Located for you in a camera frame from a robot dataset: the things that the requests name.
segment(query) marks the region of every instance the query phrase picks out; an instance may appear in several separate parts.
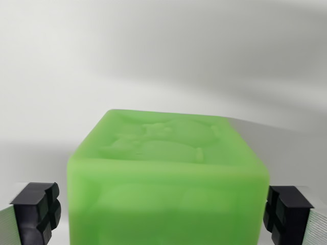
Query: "translucent green block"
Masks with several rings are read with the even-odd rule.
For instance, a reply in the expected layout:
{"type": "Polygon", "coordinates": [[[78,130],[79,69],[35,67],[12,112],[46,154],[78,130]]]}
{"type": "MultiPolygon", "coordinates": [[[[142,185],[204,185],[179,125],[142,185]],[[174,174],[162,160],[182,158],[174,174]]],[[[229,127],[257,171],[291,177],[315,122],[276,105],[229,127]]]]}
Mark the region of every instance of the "translucent green block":
{"type": "Polygon", "coordinates": [[[227,118],[111,110],[68,163],[71,245],[255,245],[268,183],[227,118]]]}

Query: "ribbed metal plate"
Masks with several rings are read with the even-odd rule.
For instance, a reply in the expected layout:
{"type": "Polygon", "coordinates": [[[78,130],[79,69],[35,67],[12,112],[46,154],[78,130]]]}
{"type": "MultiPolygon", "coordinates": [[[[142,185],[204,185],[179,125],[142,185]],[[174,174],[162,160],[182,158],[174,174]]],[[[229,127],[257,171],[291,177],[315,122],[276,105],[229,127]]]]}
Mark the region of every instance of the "ribbed metal plate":
{"type": "Polygon", "coordinates": [[[327,209],[311,209],[302,245],[327,244],[327,209]]]}

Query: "white backdrop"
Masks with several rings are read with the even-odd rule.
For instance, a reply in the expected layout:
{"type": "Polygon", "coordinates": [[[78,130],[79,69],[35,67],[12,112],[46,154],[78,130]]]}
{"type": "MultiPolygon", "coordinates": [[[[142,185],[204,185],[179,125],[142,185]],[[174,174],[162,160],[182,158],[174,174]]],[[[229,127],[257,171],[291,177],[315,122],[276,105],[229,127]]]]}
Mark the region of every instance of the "white backdrop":
{"type": "Polygon", "coordinates": [[[67,160],[119,108],[249,121],[271,184],[327,202],[326,67],[325,1],[0,0],[0,193],[58,182],[68,244],[67,160]]]}

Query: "black clamp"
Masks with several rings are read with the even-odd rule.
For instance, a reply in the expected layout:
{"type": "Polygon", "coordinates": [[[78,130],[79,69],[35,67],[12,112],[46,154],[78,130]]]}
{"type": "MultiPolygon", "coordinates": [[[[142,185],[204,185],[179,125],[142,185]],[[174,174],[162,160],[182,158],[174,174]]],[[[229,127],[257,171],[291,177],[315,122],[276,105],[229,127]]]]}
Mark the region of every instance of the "black clamp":
{"type": "Polygon", "coordinates": [[[12,201],[21,245],[46,245],[60,220],[57,183],[29,183],[12,201]]]}
{"type": "Polygon", "coordinates": [[[270,186],[264,224],[275,245],[301,245],[313,206],[295,186],[270,186]]]}

